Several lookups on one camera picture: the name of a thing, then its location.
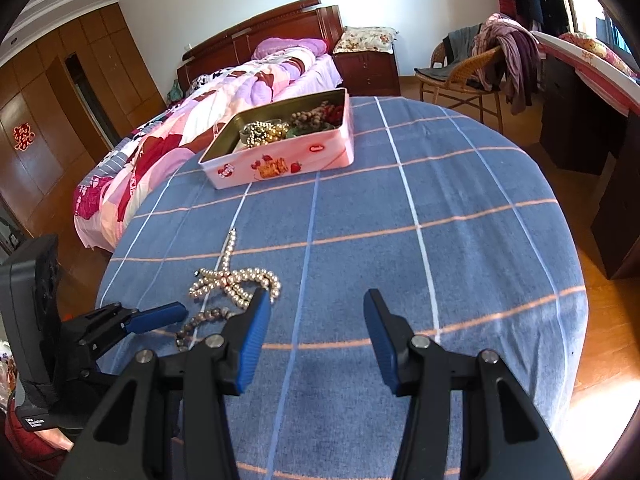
pink quilt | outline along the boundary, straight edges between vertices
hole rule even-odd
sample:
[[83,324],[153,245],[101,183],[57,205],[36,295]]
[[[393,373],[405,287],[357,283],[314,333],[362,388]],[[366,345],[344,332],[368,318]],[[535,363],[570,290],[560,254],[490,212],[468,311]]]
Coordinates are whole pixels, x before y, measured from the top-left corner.
[[[84,244],[113,251],[143,200],[160,182],[206,148],[235,114],[272,102],[315,60],[308,48],[297,46],[229,68],[177,107],[138,128],[136,137],[141,133],[142,137],[137,148],[115,176],[93,179],[76,189],[75,224]],[[83,236],[82,221],[99,226],[93,240]]]

chair leg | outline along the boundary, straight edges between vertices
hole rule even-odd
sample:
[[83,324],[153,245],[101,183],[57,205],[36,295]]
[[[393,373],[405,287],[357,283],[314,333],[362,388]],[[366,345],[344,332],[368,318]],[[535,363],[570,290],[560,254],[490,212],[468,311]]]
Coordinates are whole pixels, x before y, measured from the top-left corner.
[[502,124],[502,109],[500,108],[500,92],[495,94],[495,111],[498,113],[498,131],[504,135],[504,125]]
[[478,100],[480,101],[480,122],[484,124],[484,105],[482,104],[482,96],[478,96]]

chinese character decoration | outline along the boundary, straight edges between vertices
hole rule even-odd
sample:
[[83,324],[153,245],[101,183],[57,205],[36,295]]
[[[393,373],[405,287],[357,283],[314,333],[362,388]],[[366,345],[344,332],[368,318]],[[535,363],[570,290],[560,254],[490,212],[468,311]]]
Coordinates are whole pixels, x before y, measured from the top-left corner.
[[31,131],[29,123],[24,123],[20,126],[16,126],[14,128],[14,139],[16,142],[14,148],[23,152],[31,145],[31,143],[33,142],[33,137],[35,136],[36,134]]

purple pillow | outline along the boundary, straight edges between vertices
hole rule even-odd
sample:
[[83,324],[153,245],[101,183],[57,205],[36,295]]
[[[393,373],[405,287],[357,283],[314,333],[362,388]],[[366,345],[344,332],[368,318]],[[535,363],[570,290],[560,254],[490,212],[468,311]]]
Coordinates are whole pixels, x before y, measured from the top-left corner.
[[258,46],[255,47],[254,54],[251,56],[251,59],[262,59],[263,57],[270,56],[275,52],[292,46],[303,46],[308,48],[316,57],[320,57],[322,54],[326,53],[326,43],[324,40],[317,40],[315,38],[305,38],[304,40],[267,38],[266,40],[262,40]]

open cabinet door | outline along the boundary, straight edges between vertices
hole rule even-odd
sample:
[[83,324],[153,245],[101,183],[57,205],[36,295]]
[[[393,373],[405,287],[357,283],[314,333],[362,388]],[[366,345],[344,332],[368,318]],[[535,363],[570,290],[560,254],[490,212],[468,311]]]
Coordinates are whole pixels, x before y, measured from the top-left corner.
[[56,56],[47,68],[47,79],[66,118],[97,164],[109,153],[110,147],[102,138],[94,120],[80,100],[76,86],[60,56]]

